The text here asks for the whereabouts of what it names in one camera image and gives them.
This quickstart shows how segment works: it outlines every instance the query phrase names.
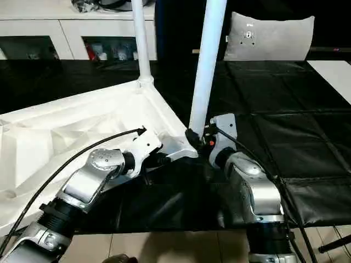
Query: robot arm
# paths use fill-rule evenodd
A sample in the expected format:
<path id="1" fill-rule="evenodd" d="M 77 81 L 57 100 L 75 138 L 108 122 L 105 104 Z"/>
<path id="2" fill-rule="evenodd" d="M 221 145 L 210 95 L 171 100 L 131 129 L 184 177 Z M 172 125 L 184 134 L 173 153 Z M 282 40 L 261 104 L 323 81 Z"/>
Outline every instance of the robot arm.
<path id="1" fill-rule="evenodd" d="M 212 118 L 211 126 L 233 138 L 237 136 L 234 114 Z M 290 233 L 277 187 L 267 178 L 258 162 L 237 151 L 235 143 L 228 137 L 216 133 L 215 141 L 210 163 L 226 174 L 232 189 L 240 191 L 243 219 L 249 224 L 246 230 L 250 246 L 249 261 L 297 263 L 290 248 Z"/>
<path id="2" fill-rule="evenodd" d="M 75 171 L 49 204 L 31 223 L 0 263 L 58 262 L 72 241 L 75 228 L 89 213 L 100 194 L 139 175 L 141 164 L 161 147 L 158 137 L 145 131 L 125 151 L 97 149 Z"/>

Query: black cable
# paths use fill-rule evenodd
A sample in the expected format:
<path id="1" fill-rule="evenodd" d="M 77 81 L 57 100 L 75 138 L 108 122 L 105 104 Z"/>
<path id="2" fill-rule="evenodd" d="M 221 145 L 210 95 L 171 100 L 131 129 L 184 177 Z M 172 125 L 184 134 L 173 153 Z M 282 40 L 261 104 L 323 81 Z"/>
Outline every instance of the black cable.
<path id="1" fill-rule="evenodd" d="M 285 206 L 285 200 L 282 200 L 281 202 L 281 205 L 283 206 L 283 211 L 284 211 L 284 222 L 285 222 L 285 225 L 286 225 L 286 228 L 289 232 L 289 241 L 298 257 L 298 259 L 300 260 L 301 263 L 306 263 L 306 260 L 305 258 L 303 257 L 300 249 L 298 248 L 296 242 L 295 242 L 295 234 L 291 231 L 290 229 L 290 225 L 289 225 L 289 221 L 288 221 L 288 218 L 287 218 L 287 215 L 286 215 L 286 206 Z"/>
<path id="2" fill-rule="evenodd" d="M 34 201 L 37 199 L 37 197 L 41 194 L 41 192 L 45 189 L 45 187 L 48 186 L 48 184 L 67 166 L 69 165 L 74 159 L 76 159 L 78 156 L 80 156 L 81 154 L 85 153 L 86 151 L 91 150 L 92 148 L 103 144 L 104 142 L 110 141 L 112 139 L 115 139 L 117 137 L 120 136 L 124 136 L 130 133 L 138 133 L 139 135 L 142 134 L 143 132 L 145 132 L 146 129 L 133 129 L 133 130 L 128 130 L 128 131 L 124 131 L 122 133 L 118 133 L 115 135 L 112 135 L 110 137 L 104 138 L 100 141 L 97 141 L 89 146 L 87 146 L 86 148 L 80 150 L 79 152 L 77 152 L 75 155 L 73 155 L 70 159 L 68 159 L 59 169 L 57 169 L 50 177 L 48 180 L 45 181 L 45 183 L 38 189 L 38 191 L 32 196 L 32 198 L 29 200 L 27 206 L 23 209 L 22 213 L 20 214 L 20 216 L 18 217 L 17 221 L 15 222 L 15 224 L 12 226 L 10 232 L 8 233 L 8 235 L 6 236 L 6 239 L 4 240 L 4 243 L 2 243 L 1 247 L 0 247 L 0 255 L 2 256 L 5 248 L 7 247 L 11 237 L 13 236 L 13 234 L 15 233 L 17 227 L 19 226 L 19 224 L 21 223 L 22 219 L 24 218 L 25 214 L 28 212 L 28 210 L 30 209 L 30 207 L 32 206 L 32 204 L 34 203 Z"/>
<path id="3" fill-rule="evenodd" d="M 249 155 L 251 155 L 251 157 L 266 171 L 267 175 L 270 177 L 270 179 L 272 180 L 272 182 L 276 183 L 276 184 L 279 184 L 279 186 L 277 186 L 280 194 L 282 195 L 282 190 L 284 190 L 284 192 L 286 193 L 285 195 L 283 194 L 283 198 L 287 201 L 287 203 L 290 204 L 291 206 L 291 213 L 294 214 L 294 218 L 297 222 L 297 225 L 298 225 L 298 228 L 299 230 L 301 231 L 301 234 L 302 234 L 302 237 L 305 241 L 305 244 L 306 244 L 306 247 L 308 249 L 308 252 L 309 252 L 309 255 L 311 257 L 311 260 L 312 260 L 312 263 L 318 263 L 317 262 L 317 258 L 313 252 L 313 248 L 312 248 L 312 245 L 308 239 L 308 236 L 306 234 L 306 231 L 303 227 L 303 224 L 302 224 L 302 219 L 300 217 L 300 214 L 298 213 L 298 210 L 297 210 L 297 205 L 295 203 L 295 200 L 293 199 L 291 193 L 289 192 L 289 190 L 287 189 L 287 187 L 284 187 L 284 184 L 279 181 L 279 180 L 276 180 L 277 176 L 272 176 L 269 172 L 269 170 L 265 167 L 265 165 L 263 164 L 263 162 L 257 157 L 257 155 L 255 155 L 249 148 L 247 148 L 243 143 L 239 142 L 238 140 L 236 140 L 234 137 L 230 136 L 228 133 L 226 133 L 225 131 L 219 129 L 218 127 L 216 127 L 216 130 L 217 132 L 223 134 L 225 137 L 227 137 L 229 140 L 235 142 L 236 144 L 240 145 L 245 151 L 247 151 L 247 153 Z"/>

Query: tiled floor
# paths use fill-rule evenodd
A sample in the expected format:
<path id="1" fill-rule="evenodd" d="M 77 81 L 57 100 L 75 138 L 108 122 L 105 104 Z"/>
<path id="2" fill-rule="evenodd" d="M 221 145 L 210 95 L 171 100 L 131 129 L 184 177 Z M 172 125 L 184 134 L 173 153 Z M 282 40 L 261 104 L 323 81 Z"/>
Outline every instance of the tiled floor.
<path id="1" fill-rule="evenodd" d="M 351 226 L 337 228 L 341 236 L 351 234 Z M 333 227 L 307 228 L 319 263 L 348 263 L 345 248 L 320 254 L 317 248 L 338 239 Z M 296 243 L 311 262 L 302 236 L 294 230 Z M 243 230 L 218 232 L 167 232 L 75 236 L 62 263 L 101 263 L 109 256 L 126 253 L 140 263 L 244 263 L 247 240 Z"/>

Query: black mat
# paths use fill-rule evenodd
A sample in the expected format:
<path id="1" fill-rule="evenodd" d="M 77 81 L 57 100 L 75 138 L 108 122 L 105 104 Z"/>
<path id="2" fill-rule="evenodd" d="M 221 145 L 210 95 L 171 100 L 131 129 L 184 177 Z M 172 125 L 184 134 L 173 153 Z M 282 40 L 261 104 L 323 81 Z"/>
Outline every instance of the black mat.
<path id="1" fill-rule="evenodd" d="M 137 64 L 0 62 L 0 112 L 138 77 Z M 196 65 L 152 64 L 155 87 L 188 125 Z M 305 226 L 351 224 L 351 106 L 306 62 L 220 62 L 208 119 L 236 114 L 238 139 L 284 178 Z M 241 227 L 239 200 L 206 160 L 183 158 L 104 194 L 85 232 Z"/>

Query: white pole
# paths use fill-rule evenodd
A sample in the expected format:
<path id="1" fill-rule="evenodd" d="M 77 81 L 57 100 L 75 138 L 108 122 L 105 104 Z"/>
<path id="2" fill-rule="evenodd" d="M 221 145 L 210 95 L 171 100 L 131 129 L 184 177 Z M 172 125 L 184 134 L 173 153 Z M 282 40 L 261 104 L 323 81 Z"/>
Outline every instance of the white pole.
<path id="1" fill-rule="evenodd" d="M 205 126 L 226 5 L 227 0 L 207 0 L 206 4 L 189 125 L 200 138 Z"/>
<path id="2" fill-rule="evenodd" d="M 142 0 L 132 0 L 135 36 L 137 39 L 140 81 L 152 81 Z"/>

